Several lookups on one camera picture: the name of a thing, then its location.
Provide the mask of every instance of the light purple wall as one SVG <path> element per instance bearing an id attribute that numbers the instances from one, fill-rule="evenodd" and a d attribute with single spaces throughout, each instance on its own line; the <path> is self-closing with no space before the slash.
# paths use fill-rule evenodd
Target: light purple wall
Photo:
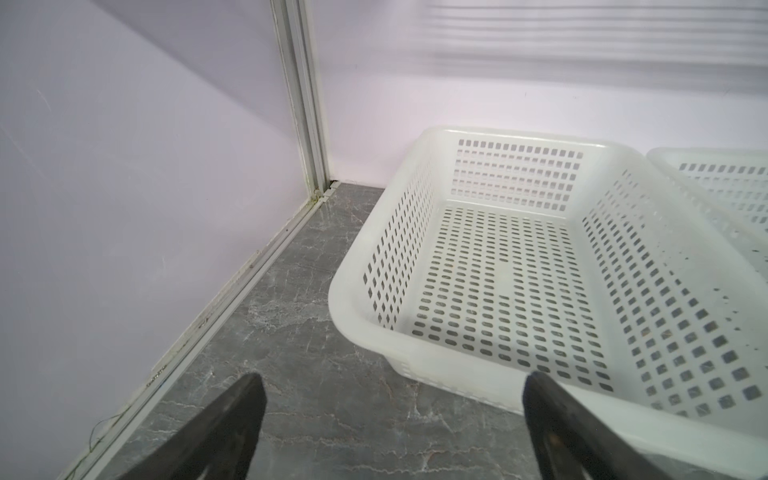
<path id="1" fill-rule="evenodd" d="M 762 7 L 593 3 L 309 2 L 332 178 L 384 187 L 440 124 L 768 148 Z"/>
<path id="2" fill-rule="evenodd" d="M 247 11 L 181 16 L 228 71 L 87 0 L 0 3 L 3 478 L 54 478 L 307 201 L 270 4 Z"/>

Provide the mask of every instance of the perforated basket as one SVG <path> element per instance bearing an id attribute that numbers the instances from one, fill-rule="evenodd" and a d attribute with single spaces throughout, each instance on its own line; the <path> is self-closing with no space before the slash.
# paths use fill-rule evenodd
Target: perforated basket
<path id="1" fill-rule="evenodd" d="M 768 153 L 655 148 L 647 156 L 768 280 Z"/>
<path id="2" fill-rule="evenodd" d="M 549 373 L 636 447 L 768 472 L 768 287 L 638 152 L 442 128 L 339 267 L 333 322 L 404 376 L 521 411 Z"/>

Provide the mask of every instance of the metal corner post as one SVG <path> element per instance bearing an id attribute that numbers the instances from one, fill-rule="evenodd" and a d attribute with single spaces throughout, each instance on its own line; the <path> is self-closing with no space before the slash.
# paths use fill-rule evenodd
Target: metal corner post
<path id="1" fill-rule="evenodd" d="M 304 0 L 271 0 L 286 83 L 310 190 L 328 190 L 323 122 Z"/>

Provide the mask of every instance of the gray marble floor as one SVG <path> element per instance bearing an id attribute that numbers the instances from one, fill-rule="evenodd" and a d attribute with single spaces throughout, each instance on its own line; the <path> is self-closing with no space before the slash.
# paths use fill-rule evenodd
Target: gray marble floor
<path id="1" fill-rule="evenodd" d="M 343 184 L 122 446 L 126 472 L 245 372 L 269 404 L 248 478 L 539 478 L 519 415 L 405 379 L 333 326 L 330 281 L 381 190 Z M 722 478 L 657 462 L 679 478 Z"/>

